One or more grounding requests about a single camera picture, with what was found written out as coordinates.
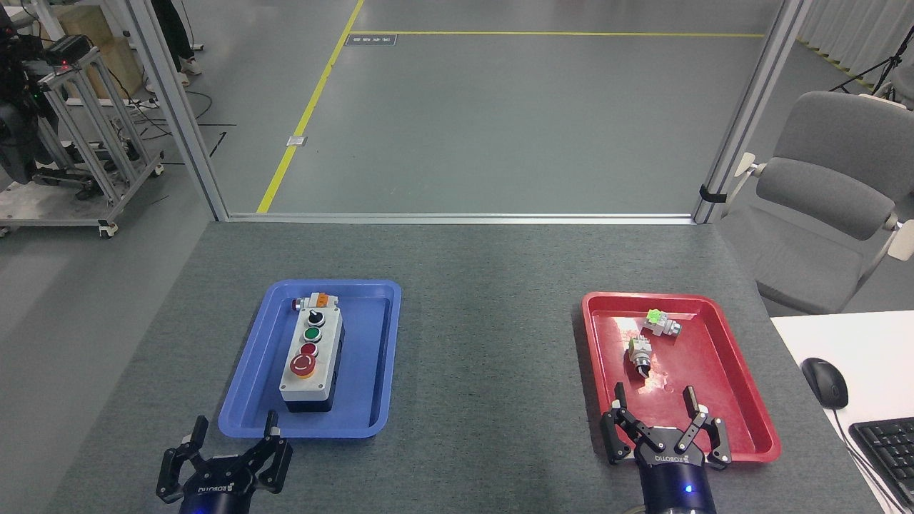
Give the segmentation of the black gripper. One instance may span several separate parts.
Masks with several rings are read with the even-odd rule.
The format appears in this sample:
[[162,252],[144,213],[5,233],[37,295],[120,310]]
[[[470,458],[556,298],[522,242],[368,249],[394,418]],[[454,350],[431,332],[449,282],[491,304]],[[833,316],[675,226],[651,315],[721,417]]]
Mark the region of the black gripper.
[[[611,409],[601,416],[600,429],[611,465],[617,465],[633,447],[646,513],[715,513],[705,469],[705,453],[694,443],[700,430],[711,443],[706,461],[712,468],[724,470],[730,465],[727,426],[714,417],[708,407],[698,402],[694,387],[683,390],[683,402],[691,417],[688,429],[653,427],[638,420],[629,410],[626,387],[616,383]],[[619,429],[631,440],[621,441]]]
[[[208,428],[206,416],[197,416],[189,436],[164,451],[156,484],[160,500],[170,504],[183,498],[180,513],[248,513],[255,489],[271,494],[283,491],[293,447],[281,435],[276,410],[268,410],[263,437],[247,459],[239,455],[203,459],[199,450]],[[187,461],[194,474],[181,485],[181,468]]]

